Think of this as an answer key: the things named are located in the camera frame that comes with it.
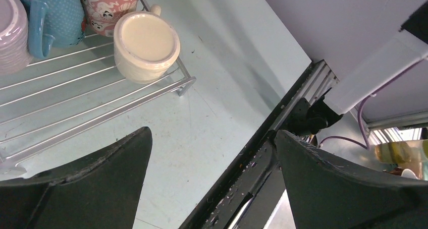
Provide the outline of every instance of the cable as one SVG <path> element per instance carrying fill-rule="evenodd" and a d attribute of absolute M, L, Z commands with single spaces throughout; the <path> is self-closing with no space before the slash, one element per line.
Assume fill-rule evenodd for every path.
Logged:
<path fill-rule="evenodd" d="M 420 62 L 422 62 L 424 59 L 421 59 L 415 63 L 413 63 L 412 65 L 410 65 L 408 68 L 406 68 L 403 72 L 401 72 L 400 74 L 398 74 L 397 76 L 395 76 L 394 78 L 392 78 L 390 81 L 386 82 L 384 85 L 382 85 L 380 88 L 378 88 L 377 90 L 375 90 L 372 94 L 368 95 L 366 98 L 364 98 L 361 103 L 360 106 L 358 107 L 358 114 L 357 114 L 357 120 L 358 120 L 358 126 L 360 128 L 360 132 L 362 134 L 362 137 L 364 139 L 364 143 L 365 145 L 363 145 L 362 143 L 359 143 L 353 139 L 347 138 L 347 137 L 341 137 L 341 136 L 329 136 L 324 138 L 320 143 L 318 147 L 322 147 L 323 146 L 323 142 L 325 140 L 328 139 L 342 139 L 342 140 L 346 140 L 349 142 L 353 142 L 361 147 L 363 147 L 364 149 L 370 150 L 370 142 L 368 141 L 368 137 L 365 134 L 365 130 L 364 130 L 364 125 L 362 124 L 362 109 L 364 108 L 365 103 L 368 101 L 368 99 L 370 99 L 371 97 L 375 97 L 376 94 L 383 90 L 385 87 L 387 87 L 388 85 L 390 85 L 392 82 L 396 81 L 398 78 L 400 78 L 401 76 L 403 76 L 405 73 L 407 73 L 409 70 L 411 70 L 412 68 L 414 68 L 416 65 L 418 65 Z"/>

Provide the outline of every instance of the rack leg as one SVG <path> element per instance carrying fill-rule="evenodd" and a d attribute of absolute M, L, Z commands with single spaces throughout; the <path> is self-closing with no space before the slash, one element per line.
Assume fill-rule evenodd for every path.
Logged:
<path fill-rule="evenodd" d="M 181 87 L 180 89 L 177 90 L 178 96 L 183 96 L 184 93 L 186 93 L 186 91 L 190 88 L 190 86 L 192 86 L 192 84 L 196 81 L 195 77 L 192 77 L 192 80 L 187 83 L 186 85 L 184 85 L 183 87 Z"/>

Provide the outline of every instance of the pink mug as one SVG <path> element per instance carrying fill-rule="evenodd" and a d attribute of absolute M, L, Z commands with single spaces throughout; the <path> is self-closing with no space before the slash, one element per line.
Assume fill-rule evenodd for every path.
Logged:
<path fill-rule="evenodd" d="M 138 0 L 81 0 L 88 25 L 103 36 L 112 37 L 116 22 L 137 9 Z"/>

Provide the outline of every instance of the cream mug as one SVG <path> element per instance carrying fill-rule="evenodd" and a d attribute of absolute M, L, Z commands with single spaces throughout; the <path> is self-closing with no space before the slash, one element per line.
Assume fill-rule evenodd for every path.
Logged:
<path fill-rule="evenodd" d="M 150 12 L 128 13 L 116 24 L 116 66 L 132 82 L 145 84 L 157 80 L 178 58 L 178 34 L 160 14 L 160 6 L 153 5 Z"/>

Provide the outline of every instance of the blue mug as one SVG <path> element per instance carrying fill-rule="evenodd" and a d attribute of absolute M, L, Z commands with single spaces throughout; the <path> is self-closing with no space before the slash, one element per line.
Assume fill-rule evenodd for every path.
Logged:
<path fill-rule="evenodd" d="M 65 48 L 83 40 L 85 13 L 80 0 L 21 0 L 28 12 L 28 49 L 38 59 L 52 47 Z"/>

